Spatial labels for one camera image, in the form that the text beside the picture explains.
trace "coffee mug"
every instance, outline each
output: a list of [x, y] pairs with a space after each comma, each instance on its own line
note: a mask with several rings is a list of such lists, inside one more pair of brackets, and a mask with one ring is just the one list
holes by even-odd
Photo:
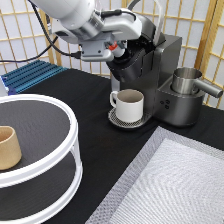
[[[117, 99], [116, 104], [113, 101], [114, 95]], [[116, 108], [117, 118], [123, 122], [136, 122], [143, 116], [144, 96], [137, 90], [113, 91], [110, 94], [110, 103]]]
[[0, 170], [15, 166], [22, 153], [15, 130], [12, 127], [0, 126]]

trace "table surface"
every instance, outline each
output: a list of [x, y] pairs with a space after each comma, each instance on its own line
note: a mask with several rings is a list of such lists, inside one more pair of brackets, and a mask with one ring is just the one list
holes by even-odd
[[224, 150], [224, 111], [203, 106], [198, 122], [175, 128], [151, 119], [144, 127], [126, 132], [108, 120], [110, 80], [79, 70], [64, 71], [24, 91], [68, 104], [79, 123], [83, 179], [71, 202], [47, 224], [85, 223], [158, 126]]

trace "stainless steel pitcher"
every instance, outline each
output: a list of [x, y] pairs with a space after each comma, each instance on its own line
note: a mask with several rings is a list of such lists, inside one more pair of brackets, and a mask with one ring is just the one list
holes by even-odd
[[222, 89], [201, 80], [201, 77], [201, 71], [195, 68], [178, 68], [173, 74], [172, 89], [185, 95], [196, 94], [199, 90], [203, 90], [216, 98], [223, 95]]

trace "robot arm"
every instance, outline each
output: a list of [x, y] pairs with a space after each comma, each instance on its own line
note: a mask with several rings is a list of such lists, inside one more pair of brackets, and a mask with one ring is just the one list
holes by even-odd
[[128, 9], [101, 11], [99, 0], [32, 0], [54, 18], [52, 30], [82, 46], [83, 61], [112, 61], [125, 53], [126, 40], [141, 36], [142, 23]]

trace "black coffee machine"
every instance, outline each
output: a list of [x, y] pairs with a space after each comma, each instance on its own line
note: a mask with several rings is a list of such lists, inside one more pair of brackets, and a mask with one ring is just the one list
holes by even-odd
[[[133, 1], [129, 9], [132, 10], [138, 1]], [[195, 124], [205, 92], [198, 90], [194, 94], [180, 94], [172, 89], [182, 38], [160, 33], [155, 44], [156, 26], [147, 17], [139, 14], [136, 16], [143, 24], [141, 37], [128, 41], [127, 54], [107, 62], [107, 65], [112, 73], [113, 91], [135, 89], [143, 93], [144, 116], [135, 123], [125, 123], [116, 118], [115, 109], [112, 109], [109, 112], [109, 120], [124, 129], [139, 128], [151, 117], [178, 127]], [[216, 90], [219, 92], [217, 96], [220, 97], [222, 90]]]

